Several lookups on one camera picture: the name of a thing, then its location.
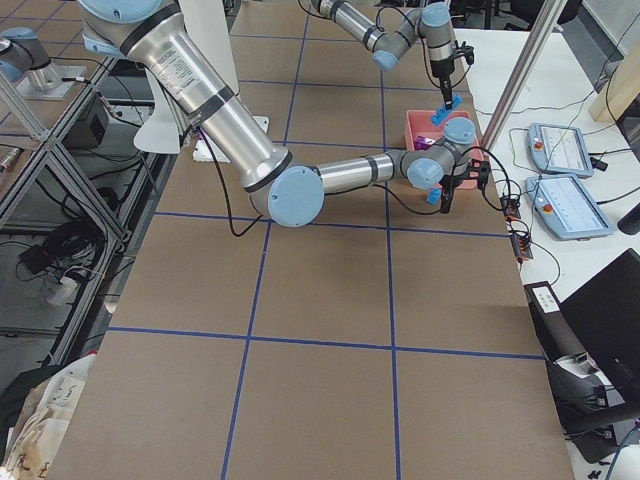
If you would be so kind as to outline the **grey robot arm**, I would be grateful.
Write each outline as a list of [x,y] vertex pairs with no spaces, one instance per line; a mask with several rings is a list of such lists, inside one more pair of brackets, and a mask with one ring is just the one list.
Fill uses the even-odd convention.
[[[330,20],[371,52],[383,70],[395,67],[416,43],[425,47],[431,74],[438,80],[444,118],[460,102],[451,76],[459,58],[474,61],[474,49],[453,38],[449,9],[443,2],[413,9],[400,27],[388,32],[346,1],[315,1],[319,16]],[[473,123],[448,121],[441,138],[427,150],[389,150],[319,166],[303,166],[275,145],[233,89],[187,33],[175,1],[84,1],[85,45],[120,54],[144,65],[191,125],[212,140],[239,173],[241,186],[260,214],[281,226],[313,221],[326,196],[400,178],[421,190],[456,189],[471,169]]]
[[394,30],[386,30],[378,18],[371,20],[347,1],[311,1],[303,11],[308,15],[331,21],[342,28],[366,50],[378,68],[387,72],[417,43],[423,48],[428,63],[426,73],[439,88],[443,108],[456,105],[451,76],[455,61],[473,51],[454,39],[449,8],[442,2],[428,4],[400,13],[401,21]]

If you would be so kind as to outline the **neighbour grey robot arm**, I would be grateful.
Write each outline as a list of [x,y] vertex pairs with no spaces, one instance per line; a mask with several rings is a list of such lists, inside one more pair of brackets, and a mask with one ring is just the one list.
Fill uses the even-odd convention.
[[85,66],[57,64],[27,27],[1,32],[1,73],[28,100],[62,101]]

